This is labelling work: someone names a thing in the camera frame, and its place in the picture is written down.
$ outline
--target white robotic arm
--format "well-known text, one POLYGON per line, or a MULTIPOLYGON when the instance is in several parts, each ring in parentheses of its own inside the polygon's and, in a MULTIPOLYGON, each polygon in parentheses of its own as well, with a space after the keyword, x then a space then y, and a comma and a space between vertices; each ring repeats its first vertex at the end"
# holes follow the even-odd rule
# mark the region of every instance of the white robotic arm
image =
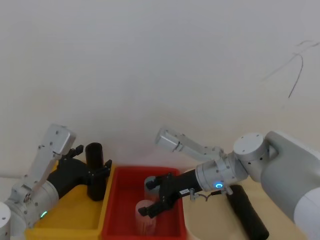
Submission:
POLYGON ((9 199, 0 202, 0 240, 22 235, 58 203, 58 192, 47 178, 56 160, 69 152, 75 138, 63 126, 49 127, 28 173, 12 187, 9 199))
POLYGON ((200 190, 231 195, 229 186, 250 176, 261 182, 268 196, 310 240, 320 239, 320 153, 275 131, 265 137, 260 133, 244 135, 229 154, 220 147, 201 146, 166 127, 159 131, 156 143, 205 161, 196 166, 195 174, 178 179, 180 197, 190 194, 194 199, 200 190))

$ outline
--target yellow bin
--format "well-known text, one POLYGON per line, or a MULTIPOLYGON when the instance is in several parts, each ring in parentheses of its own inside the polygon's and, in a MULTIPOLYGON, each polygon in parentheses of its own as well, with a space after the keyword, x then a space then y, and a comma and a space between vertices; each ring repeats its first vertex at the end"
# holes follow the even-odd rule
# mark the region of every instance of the yellow bin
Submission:
POLYGON ((34 228, 24 234, 27 240, 100 240, 114 177, 115 165, 107 180, 103 201, 92 201, 87 186, 72 189, 34 228))

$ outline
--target black tube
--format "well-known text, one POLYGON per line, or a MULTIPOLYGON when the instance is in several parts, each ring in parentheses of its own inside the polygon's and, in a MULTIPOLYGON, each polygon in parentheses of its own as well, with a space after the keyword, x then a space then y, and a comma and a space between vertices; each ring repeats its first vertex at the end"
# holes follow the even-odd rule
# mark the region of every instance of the black tube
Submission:
POLYGON ((252 207, 243 187, 240 185, 232 185, 230 187, 233 194, 227 194, 227 199, 249 239, 266 240, 269 237, 269 232, 252 207))
MULTIPOLYGON (((104 166, 104 155, 102 145, 97 142, 90 143, 85 147, 86 165, 93 173, 95 170, 101 169, 104 166)), ((94 181, 93 185, 87 187, 87 195, 93 201, 101 201, 105 197, 107 184, 106 179, 101 178, 94 181)))

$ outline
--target black foam roller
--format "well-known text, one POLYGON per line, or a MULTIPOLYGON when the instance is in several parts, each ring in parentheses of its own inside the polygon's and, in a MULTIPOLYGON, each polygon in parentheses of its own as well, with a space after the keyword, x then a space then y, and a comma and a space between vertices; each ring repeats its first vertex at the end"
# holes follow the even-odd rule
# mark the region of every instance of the black foam roller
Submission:
POLYGON ((232 185, 230 187, 233 194, 227 194, 227 199, 249 239, 266 240, 269 237, 269 232, 252 207, 243 187, 240 185, 232 185))

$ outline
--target plastic bin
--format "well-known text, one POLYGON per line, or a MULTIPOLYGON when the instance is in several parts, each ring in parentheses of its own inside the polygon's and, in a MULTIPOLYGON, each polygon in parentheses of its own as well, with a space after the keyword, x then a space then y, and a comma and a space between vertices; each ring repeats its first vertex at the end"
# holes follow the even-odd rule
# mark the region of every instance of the plastic bin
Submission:
POLYGON ((144 181, 149 176, 159 176, 179 171, 166 167, 118 167, 112 182, 102 238, 104 240, 184 240, 186 227, 182 200, 174 208, 157 216, 154 236, 136 233, 135 206, 144 199, 144 181))
POLYGON ((92 201, 87 186, 72 189, 34 228, 25 231, 27 240, 100 240, 115 166, 107 179, 103 201, 92 201))

